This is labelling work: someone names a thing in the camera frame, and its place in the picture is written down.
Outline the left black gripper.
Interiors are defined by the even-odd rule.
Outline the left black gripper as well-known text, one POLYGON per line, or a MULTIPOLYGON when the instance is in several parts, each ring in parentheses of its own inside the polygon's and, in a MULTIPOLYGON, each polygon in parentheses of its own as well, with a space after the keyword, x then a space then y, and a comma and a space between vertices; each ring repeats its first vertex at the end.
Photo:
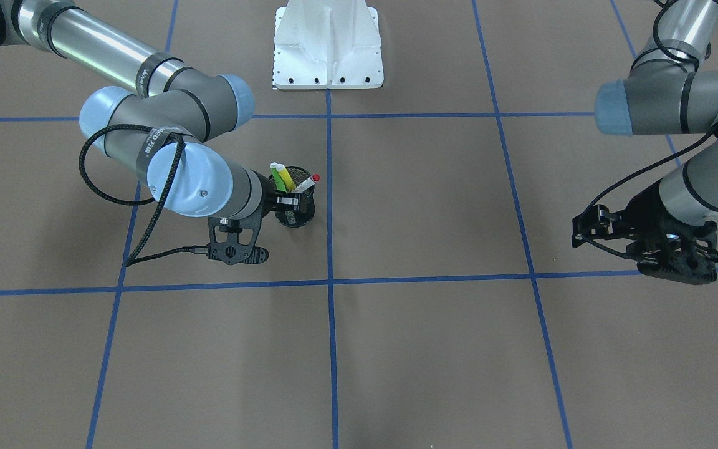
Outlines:
POLYGON ((672 216, 661 201, 658 183, 612 212, 596 197, 571 223, 571 245, 592 245, 622 259, 717 259, 716 224, 686 224, 672 216))

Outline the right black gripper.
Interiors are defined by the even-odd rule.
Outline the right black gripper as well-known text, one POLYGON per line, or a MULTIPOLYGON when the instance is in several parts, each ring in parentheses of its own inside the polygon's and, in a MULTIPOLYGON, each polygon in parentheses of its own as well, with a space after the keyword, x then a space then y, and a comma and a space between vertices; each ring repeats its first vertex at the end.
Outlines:
POLYGON ((267 176, 269 190, 263 210, 272 212, 277 219, 313 219, 313 188, 303 194, 277 191, 271 175, 267 176))

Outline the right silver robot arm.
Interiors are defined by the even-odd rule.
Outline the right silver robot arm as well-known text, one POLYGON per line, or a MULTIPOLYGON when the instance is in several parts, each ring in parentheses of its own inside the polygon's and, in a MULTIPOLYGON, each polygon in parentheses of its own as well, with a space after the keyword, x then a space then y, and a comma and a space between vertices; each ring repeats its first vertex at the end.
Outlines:
POLYGON ((251 119, 244 80, 210 76, 108 25, 71 1, 0 1, 0 46, 29 45, 72 60, 111 86, 82 106, 79 126, 165 208, 190 217, 239 220, 310 212, 312 193, 277 191, 264 173, 229 161, 208 140, 251 119))

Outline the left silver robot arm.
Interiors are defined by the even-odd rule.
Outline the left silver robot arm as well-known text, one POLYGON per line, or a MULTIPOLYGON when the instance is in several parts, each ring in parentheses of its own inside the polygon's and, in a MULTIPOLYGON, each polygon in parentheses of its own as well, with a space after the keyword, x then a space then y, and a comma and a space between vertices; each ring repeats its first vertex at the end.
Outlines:
POLYGON ((689 161, 612 212, 595 197, 571 244, 644 266, 718 263, 718 1, 667 1, 625 79, 604 84, 596 127, 607 135, 700 135, 689 161))

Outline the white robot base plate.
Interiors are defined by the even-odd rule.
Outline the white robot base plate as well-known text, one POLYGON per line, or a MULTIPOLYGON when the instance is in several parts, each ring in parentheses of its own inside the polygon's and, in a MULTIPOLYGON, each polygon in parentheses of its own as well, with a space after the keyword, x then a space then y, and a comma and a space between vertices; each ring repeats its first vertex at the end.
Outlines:
POLYGON ((384 85, 379 14, 365 1, 288 1, 274 17, 274 88, 384 85))

